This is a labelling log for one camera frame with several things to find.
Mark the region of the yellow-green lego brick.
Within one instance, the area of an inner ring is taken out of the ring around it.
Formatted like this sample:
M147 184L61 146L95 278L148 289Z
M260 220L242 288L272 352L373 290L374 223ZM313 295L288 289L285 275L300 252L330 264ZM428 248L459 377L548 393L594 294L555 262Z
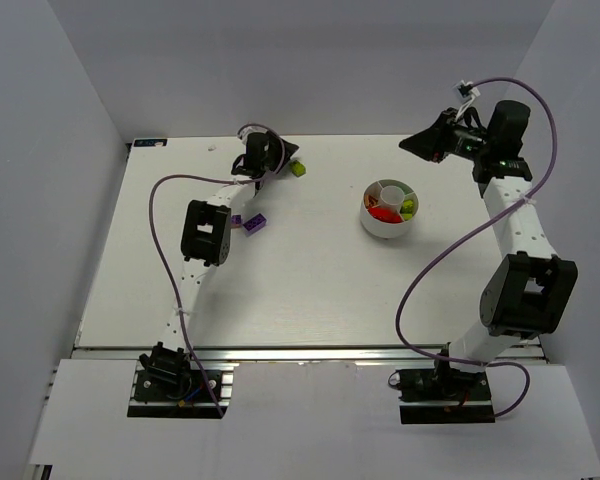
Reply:
M300 161L294 160L290 163L290 171L296 177L302 177L306 174L306 167Z

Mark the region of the yellow lego piece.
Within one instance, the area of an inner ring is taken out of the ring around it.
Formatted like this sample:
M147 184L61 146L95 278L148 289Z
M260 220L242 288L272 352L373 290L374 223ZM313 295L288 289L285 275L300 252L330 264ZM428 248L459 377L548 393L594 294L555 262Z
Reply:
M400 209L400 216L404 221L409 221L416 213L416 203L413 199L406 199Z

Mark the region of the orange lego brick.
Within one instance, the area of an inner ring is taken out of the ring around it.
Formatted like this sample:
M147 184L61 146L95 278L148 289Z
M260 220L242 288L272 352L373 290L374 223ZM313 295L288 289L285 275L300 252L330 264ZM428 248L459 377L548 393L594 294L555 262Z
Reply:
M372 196L365 196L364 197L364 205L367 209L372 208L374 206L376 206L378 204L378 200L375 197Z

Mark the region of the red lego brick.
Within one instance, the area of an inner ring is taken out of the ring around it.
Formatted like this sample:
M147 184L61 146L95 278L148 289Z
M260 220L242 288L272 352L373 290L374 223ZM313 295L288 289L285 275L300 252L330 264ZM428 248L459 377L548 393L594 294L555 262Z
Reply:
M399 212L382 206L374 206L368 212L374 219L383 223L399 224L403 221Z

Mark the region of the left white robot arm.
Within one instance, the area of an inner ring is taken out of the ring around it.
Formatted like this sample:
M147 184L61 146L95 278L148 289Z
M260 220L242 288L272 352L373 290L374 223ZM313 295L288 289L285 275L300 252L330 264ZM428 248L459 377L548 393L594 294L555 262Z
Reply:
M233 217L255 198L267 180L291 163L299 150L298 145L255 123L242 127L238 138L245 152L232 163L229 180L171 174L159 179L149 193L149 230L171 285L175 306L151 353L141 355L139 361L150 383L159 387L167 398L178 402L193 398L202 389L207 390L212 402L219 401L190 338L189 327L195 308L203 287L229 256ZM179 276L174 274L162 249L155 218L158 190L172 180L194 180L219 187L208 199L192 200L187 205L180 240L182 270Z

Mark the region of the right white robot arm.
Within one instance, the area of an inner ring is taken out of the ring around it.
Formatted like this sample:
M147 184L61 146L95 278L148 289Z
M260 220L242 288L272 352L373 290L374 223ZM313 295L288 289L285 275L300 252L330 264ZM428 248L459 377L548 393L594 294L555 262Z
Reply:
M532 173L520 155L530 113L523 103L503 100L482 125L475 108L448 108L399 143L428 162L450 154L472 162L502 255L481 294L478 321L435 361L432 382L439 388L469 386L517 341L554 332L578 277L576 264L560 258L547 240L531 202Z

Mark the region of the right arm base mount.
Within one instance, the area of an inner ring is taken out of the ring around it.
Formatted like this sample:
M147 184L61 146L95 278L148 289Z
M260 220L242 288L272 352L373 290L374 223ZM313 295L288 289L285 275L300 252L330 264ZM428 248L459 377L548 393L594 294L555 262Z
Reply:
M440 373L436 369L393 372L388 386L399 393L403 425L488 424L495 422L484 372Z

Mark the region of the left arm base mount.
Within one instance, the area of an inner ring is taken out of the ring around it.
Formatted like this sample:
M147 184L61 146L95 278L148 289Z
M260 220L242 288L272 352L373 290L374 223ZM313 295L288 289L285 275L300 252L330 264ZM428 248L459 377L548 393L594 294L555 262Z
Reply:
M127 408L128 418L145 419L213 419L219 420L226 412L229 393L224 388L222 370L207 372L222 413L219 413L198 370L186 374L179 386L152 378L139 370L134 379Z

